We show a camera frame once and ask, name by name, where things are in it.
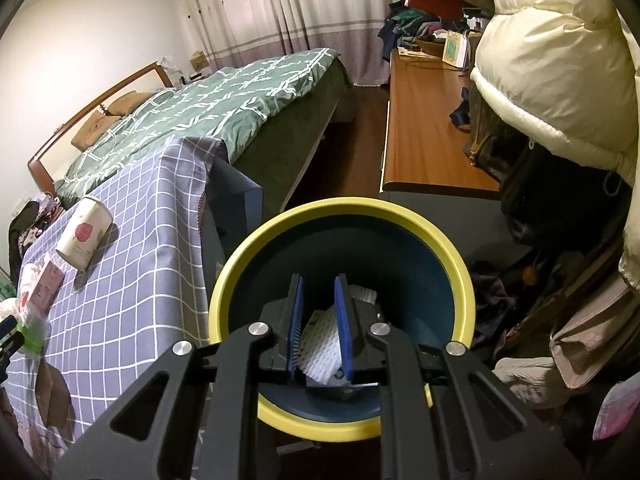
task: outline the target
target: beige cloth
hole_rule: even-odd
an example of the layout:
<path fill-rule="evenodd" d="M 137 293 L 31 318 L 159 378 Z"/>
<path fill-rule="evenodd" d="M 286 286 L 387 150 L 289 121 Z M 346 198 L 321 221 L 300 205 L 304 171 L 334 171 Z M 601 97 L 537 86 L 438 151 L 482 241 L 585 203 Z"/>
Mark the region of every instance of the beige cloth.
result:
<path fill-rule="evenodd" d="M 96 110 L 89 118 L 84 122 L 80 129 L 71 139 L 71 144 L 75 146 L 81 152 L 92 147 L 105 132 L 111 128 L 121 117 L 110 116 L 107 117 L 103 113 Z"/>
<path fill-rule="evenodd" d="M 615 272 L 550 343 L 558 370 L 569 388 L 589 382 L 640 330 L 638 294 Z"/>
<path fill-rule="evenodd" d="M 551 357 L 505 357 L 496 363 L 494 374 L 516 397 L 534 410 L 563 406 L 575 393 L 566 387 Z"/>
<path fill-rule="evenodd" d="M 124 117 L 133 113 L 136 108 L 150 97 L 153 97 L 153 95 L 153 92 L 136 92 L 132 90 L 118 97 L 108 106 L 107 110 L 112 116 L 119 116 L 118 118 Z"/>

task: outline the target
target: wooden headboard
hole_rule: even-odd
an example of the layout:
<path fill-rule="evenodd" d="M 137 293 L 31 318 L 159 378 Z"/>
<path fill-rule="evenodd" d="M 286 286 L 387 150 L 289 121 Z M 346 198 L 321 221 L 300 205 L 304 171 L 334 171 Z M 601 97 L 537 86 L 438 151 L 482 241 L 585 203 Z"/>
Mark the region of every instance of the wooden headboard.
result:
<path fill-rule="evenodd" d="M 53 196 L 56 195 L 56 190 L 53 185 L 54 179 L 45 167 L 45 164 L 42 160 L 43 157 L 46 156 L 47 153 L 52 150 L 52 148 L 57 146 L 57 143 L 59 142 L 64 143 L 66 148 L 66 143 L 70 143 L 70 138 L 69 136 L 67 136 L 67 134 L 71 130 L 73 130 L 74 127 L 80 123 L 80 121 L 82 121 L 85 117 L 90 115 L 100 106 L 104 106 L 105 102 L 107 102 L 110 98 L 115 98 L 114 96 L 116 96 L 116 94 L 119 94 L 121 91 L 125 90 L 128 86 L 132 85 L 140 78 L 147 76 L 147 74 L 150 74 L 154 71 L 159 78 L 158 86 L 156 86 L 156 88 L 159 88 L 160 83 L 168 88 L 173 86 L 171 80 L 169 79 L 169 76 L 166 74 L 164 69 L 160 65 L 158 65 L 158 63 L 152 63 L 138 70 L 136 73 L 131 74 L 129 77 L 123 79 L 113 87 L 109 88 L 106 92 L 99 95 L 77 114 L 71 117 L 66 123 L 62 124 L 62 126 L 60 126 L 51 137 L 49 137 L 49 140 L 47 140 L 47 142 L 45 142 L 38 149 L 38 151 L 31 157 L 31 159 L 27 163 L 29 171 L 31 171 L 31 175 L 38 184 L 40 190 L 48 191 L 53 194 Z"/>

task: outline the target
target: green duvet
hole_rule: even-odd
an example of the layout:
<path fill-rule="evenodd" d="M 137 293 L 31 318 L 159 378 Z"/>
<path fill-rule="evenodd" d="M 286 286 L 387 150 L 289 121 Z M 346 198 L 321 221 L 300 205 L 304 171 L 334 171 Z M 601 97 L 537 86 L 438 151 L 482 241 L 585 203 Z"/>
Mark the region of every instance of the green duvet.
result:
<path fill-rule="evenodd" d="M 177 137 L 222 139 L 233 164 L 265 121 L 311 92 L 337 57 L 335 50 L 316 48 L 224 68 L 181 90 L 163 89 L 78 156 L 56 181 L 56 192 L 69 207 L 121 168 Z"/>

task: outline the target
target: pink box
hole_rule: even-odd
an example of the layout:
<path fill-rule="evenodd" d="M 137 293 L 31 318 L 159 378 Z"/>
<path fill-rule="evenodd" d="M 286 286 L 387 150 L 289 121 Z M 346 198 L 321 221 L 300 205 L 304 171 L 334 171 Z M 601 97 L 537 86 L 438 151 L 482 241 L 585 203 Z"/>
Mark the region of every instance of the pink box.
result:
<path fill-rule="evenodd" d="M 29 296 L 29 303 L 46 316 L 53 296 L 64 279 L 65 273 L 49 260 L 38 274 L 36 284 Z"/>

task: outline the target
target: paper cup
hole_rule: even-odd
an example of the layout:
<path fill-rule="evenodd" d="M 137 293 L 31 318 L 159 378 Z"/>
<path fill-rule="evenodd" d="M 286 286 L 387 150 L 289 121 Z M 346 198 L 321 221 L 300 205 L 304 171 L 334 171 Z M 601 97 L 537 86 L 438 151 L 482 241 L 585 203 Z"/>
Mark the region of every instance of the paper cup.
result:
<path fill-rule="evenodd" d="M 97 198 L 85 196 L 78 203 L 56 245 L 60 258 L 78 270 L 86 270 L 113 216 Z"/>

